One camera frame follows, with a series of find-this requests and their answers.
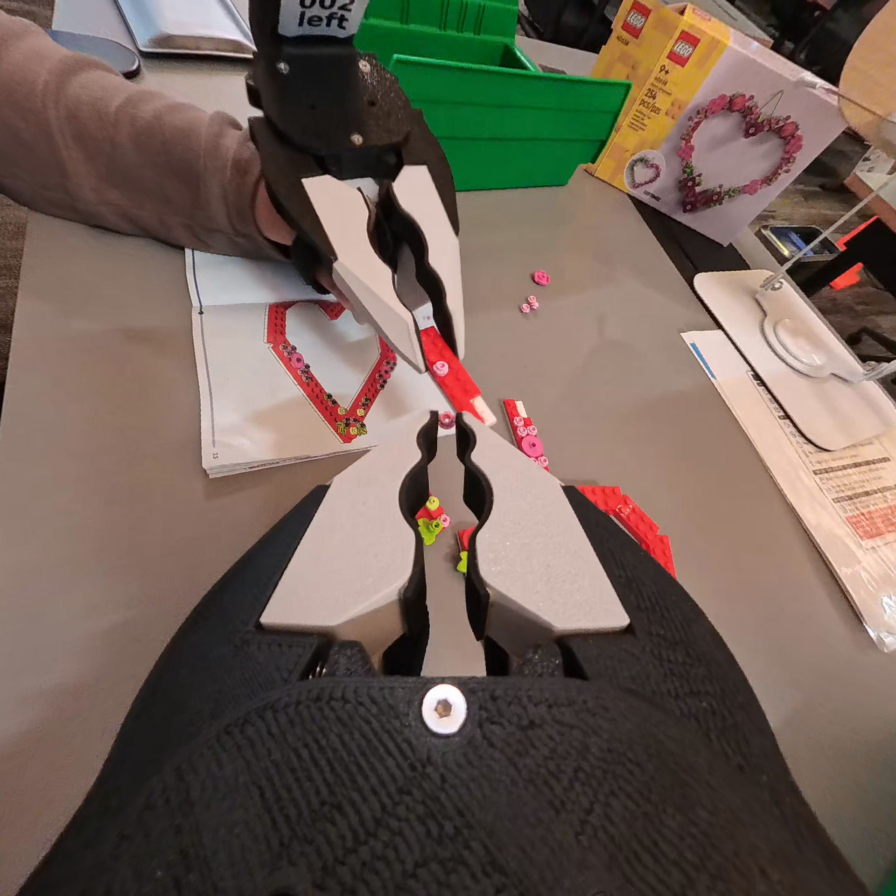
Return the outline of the small lego piece lime flower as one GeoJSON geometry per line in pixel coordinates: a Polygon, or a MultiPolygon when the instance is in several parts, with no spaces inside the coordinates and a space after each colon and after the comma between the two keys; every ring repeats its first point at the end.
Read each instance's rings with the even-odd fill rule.
{"type": "Polygon", "coordinates": [[[424,546],[431,546],[439,535],[451,526],[451,518],[440,499],[430,493],[416,515],[420,539],[424,546]]]}

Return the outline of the silver laptop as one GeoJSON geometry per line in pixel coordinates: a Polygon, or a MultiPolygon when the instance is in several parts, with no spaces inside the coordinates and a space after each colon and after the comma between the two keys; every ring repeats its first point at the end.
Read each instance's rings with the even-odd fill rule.
{"type": "Polygon", "coordinates": [[[249,59],[251,30],[231,1],[117,1],[136,48],[148,56],[249,59]]]}

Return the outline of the orange bracket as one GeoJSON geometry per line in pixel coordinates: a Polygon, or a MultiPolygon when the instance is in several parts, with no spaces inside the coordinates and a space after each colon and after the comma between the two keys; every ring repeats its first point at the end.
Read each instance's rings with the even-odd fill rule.
{"type": "MultiPolygon", "coordinates": [[[[849,242],[854,239],[859,233],[869,227],[872,223],[878,221],[878,216],[874,216],[872,218],[868,218],[864,222],[860,223],[857,228],[851,230],[845,236],[838,239],[836,241],[836,246],[842,251],[845,252],[849,242]]],[[[848,268],[844,274],[839,275],[834,280],[830,282],[830,287],[835,290],[841,290],[853,285],[856,285],[860,281],[860,274],[864,269],[863,263],[856,263],[848,268]]]]}

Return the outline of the blue and black box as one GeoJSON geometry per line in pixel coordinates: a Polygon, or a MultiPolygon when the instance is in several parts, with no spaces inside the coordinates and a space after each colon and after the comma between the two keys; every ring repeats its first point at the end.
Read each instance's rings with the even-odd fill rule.
{"type": "MultiPolygon", "coordinates": [[[[822,230],[815,226],[766,225],[756,230],[756,238],[779,262],[789,262],[803,249],[822,235],[822,230]]],[[[840,254],[841,249],[835,241],[824,238],[805,255],[801,263],[826,263],[840,254]]]]}

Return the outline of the red lego strip pink flowers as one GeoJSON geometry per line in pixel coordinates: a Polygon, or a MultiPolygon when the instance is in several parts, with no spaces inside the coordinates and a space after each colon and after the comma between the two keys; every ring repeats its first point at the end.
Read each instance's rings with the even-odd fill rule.
{"type": "Polygon", "coordinates": [[[504,399],[503,408],[517,449],[540,468],[549,472],[549,461],[538,428],[523,403],[518,399],[504,399]]]}

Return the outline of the light wooden round panel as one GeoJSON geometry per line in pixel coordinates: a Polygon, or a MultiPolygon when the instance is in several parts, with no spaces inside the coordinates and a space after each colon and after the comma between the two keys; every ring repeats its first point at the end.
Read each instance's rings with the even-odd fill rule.
{"type": "Polygon", "coordinates": [[[848,127],[894,154],[895,2],[875,2],[875,15],[849,51],[840,75],[838,106],[848,127]]]}

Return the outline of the lego instruction booklet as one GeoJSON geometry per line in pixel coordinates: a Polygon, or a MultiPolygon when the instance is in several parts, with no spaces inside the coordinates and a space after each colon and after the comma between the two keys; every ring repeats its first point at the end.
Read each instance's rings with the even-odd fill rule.
{"type": "Polygon", "coordinates": [[[211,477],[363,452],[419,410],[452,412],[370,326],[285,263],[185,250],[211,477]]]}

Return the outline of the red lego strip white ends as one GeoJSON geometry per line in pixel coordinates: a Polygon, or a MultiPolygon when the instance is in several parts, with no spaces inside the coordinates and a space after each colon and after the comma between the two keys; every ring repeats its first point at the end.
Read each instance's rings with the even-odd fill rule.
{"type": "Polygon", "coordinates": [[[497,422],[497,417],[487,406],[481,390],[463,364],[442,338],[435,325],[432,305],[427,303],[413,314],[419,326],[427,370],[454,413],[468,412],[485,426],[492,427],[497,422]]]}

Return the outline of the printed paper in plastic sleeve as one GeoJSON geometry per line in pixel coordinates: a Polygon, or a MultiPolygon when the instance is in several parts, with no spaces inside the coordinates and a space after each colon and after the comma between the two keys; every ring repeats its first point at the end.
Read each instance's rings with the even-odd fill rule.
{"type": "Polygon", "coordinates": [[[722,330],[682,340],[737,419],[878,649],[895,652],[894,432],[837,451],[806,440],[722,330]]]}

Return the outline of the green plastic bin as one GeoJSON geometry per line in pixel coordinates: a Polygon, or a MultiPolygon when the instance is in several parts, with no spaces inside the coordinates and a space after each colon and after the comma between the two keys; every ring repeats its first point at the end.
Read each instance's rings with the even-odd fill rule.
{"type": "Polygon", "coordinates": [[[407,55],[389,69],[439,141],[458,193],[566,185],[607,147],[632,89],[407,55]]]}
{"type": "Polygon", "coordinates": [[[516,45],[518,4],[371,1],[354,38],[384,65],[397,56],[538,72],[516,45]]]}

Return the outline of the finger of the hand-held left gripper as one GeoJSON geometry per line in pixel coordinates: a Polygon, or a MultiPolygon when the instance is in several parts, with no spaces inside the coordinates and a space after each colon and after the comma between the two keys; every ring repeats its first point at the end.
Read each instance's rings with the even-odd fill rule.
{"type": "Polygon", "coordinates": [[[349,299],[356,317],[369,323],[418,373],[426,373],[417,325],[399,299],[392,269],[371,241],[375,208],[362,190],[331,175],[304,177],[301,185],[335,252],[335,286],[349,299]]]}
{"type": "Polygon", "coordinates": [[[378,253],[392,273],[399,308],[410,318],[407,359],[422,355],[421,331],[434,327],[459,359],[466,349],[462,259],[456,212],[446,209],[424,165],[404,166],[378,198],[378,253]]]}

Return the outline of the person's left hand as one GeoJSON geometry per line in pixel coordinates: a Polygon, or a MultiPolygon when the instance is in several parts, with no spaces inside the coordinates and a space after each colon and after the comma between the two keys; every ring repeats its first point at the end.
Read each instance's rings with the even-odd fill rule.
{"type": "MultiPolygon", "coordinates": [[[[263,181],[259,182],[255,190],[253,213],[257,227],[266,239],[281,245],[292,244],[297,235],[296,231],[276,211],[263,181]]],[[[354,308],[352,299],[333,279],[330,269],[321,267],[313,276],[303,274],[302,278],[308,282],[314,280],[319,286],[324,287],[324,291],[334,296],[352,314],[356,322],[367,323],[364,312],[354,308]]]]}

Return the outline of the lego set box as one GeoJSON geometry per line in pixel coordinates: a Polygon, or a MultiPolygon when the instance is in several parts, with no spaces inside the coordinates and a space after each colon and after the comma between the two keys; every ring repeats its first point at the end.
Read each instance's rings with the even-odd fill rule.
{"type": "Polygon", "coordinates": [[[847,128],[834,87],[691,4],[622,2],[590,75],[632,89],[584,170],[720,245],[847,128]]]}

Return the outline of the person's left forearm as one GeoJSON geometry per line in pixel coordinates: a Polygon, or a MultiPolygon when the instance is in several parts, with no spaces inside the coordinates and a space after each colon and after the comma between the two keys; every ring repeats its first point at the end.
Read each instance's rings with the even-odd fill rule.
{"type": "Polygon", "coordinates": [[[248,131],[131,84],[1,15],[2,194],[29,210],[174,247],[284,260],[255,217],[248,131]]]}

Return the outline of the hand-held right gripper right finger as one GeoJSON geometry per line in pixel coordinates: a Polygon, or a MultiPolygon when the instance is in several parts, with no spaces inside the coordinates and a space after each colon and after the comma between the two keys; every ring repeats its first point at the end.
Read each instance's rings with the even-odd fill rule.
{"type": "Polygon", "coordinates": [[[570,636],[623,632],[630,617],[559,480],[468,412],[456,447],[476,517],[466,607],[486,667],[570,636]]]}

